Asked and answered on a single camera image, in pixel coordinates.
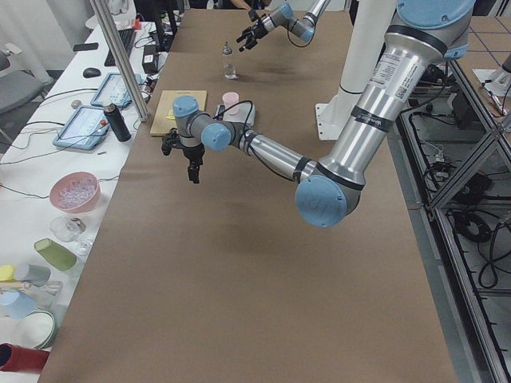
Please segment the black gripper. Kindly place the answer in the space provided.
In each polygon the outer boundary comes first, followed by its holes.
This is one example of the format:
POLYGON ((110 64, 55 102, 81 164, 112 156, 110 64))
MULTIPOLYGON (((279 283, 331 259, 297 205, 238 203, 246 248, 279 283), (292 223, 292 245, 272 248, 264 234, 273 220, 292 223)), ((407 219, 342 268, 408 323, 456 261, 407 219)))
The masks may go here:
POLYGON ((270 18, 261 18, 254 22, 253 26, 249 26, 241 32, 236 39, 237 43, 244 42, 239 48, 240 52, 254 48, 258 41, 268 35, 272 31, 272 20, 270 18))
POLYGON ((203 163, 203 156, 205 148, 203 144, 198 144, 194 147, 183 148, 184 156, 189 160, 188 166, 188 179, 194 184, 200 182, 200 164, 203 163))

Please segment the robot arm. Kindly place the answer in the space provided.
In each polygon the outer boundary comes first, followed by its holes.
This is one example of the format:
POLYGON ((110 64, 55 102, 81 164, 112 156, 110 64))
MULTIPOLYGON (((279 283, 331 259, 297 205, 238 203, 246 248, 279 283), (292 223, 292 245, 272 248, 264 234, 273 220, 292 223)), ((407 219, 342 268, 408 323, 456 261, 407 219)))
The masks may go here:
POLYGON ((295 205, 316 227, 339 223, 358 205, 364 173, 429 65, 462 57, 468 45, 471 1, 361 1, 345 70, 362 72, 355 98, 338 94, 323 110, 335 126, 331 152, 317 162, 268 139, 245 121, 221 121, 197 100, 174 100, 173 115, 184 149, 222 151, 230 145, 274 173, 295 181, 295 205))
POLYGON ((278 27, 283 27, 287 31, 287 35, 295 35, 305 42, 304 46, 307 46, 315 36, 317 22, 329 4, 330 1, 327 0, 314 1, 301 18, 294 15, 294 10, 289 2, 281 3, 269 14, 259 14, 254 9, 249 10, 248 16, 253 24, 244 29, 236 39, 237 43, 242 43, 239 51, 243 52, 254 48, 260 39, 278 27))

